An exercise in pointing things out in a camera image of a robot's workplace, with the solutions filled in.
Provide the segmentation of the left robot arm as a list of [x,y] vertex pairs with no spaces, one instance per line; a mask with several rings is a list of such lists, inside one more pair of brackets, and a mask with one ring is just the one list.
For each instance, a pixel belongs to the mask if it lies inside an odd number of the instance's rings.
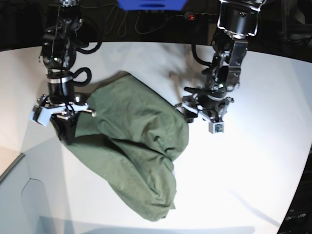
[[222,0],[217,29],[212,38],[214,57],[206,62],[197,56],[192,44],[194,59],[206,69],[202,71],[206,80],[203,87],[185,87],[189,93],[176,108],[182,108],[186,121],[202,116],[212,124],[220,124],[230,103],[228,96],[240,85],[242,61],[248,50],[248,36],[255,36],[264,0]]

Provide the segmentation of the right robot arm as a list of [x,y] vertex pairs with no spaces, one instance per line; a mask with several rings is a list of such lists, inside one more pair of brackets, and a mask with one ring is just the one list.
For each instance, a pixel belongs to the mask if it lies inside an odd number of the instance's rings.
[[55,0],[48,6],[46,29],[43,35],[40,59],[47,69],[48,94],[38,98],[30,119],[42,126],[52,123],[60,141],[69,145],[75,139],[80,114],[96,116],[86,97],[75,92],[91,82],[92,72],[82,67],[71,72],[77,53],[89,55],[101,44],[86,50],[88,43],[78,39],[77,32],[83,24],[78,0]]

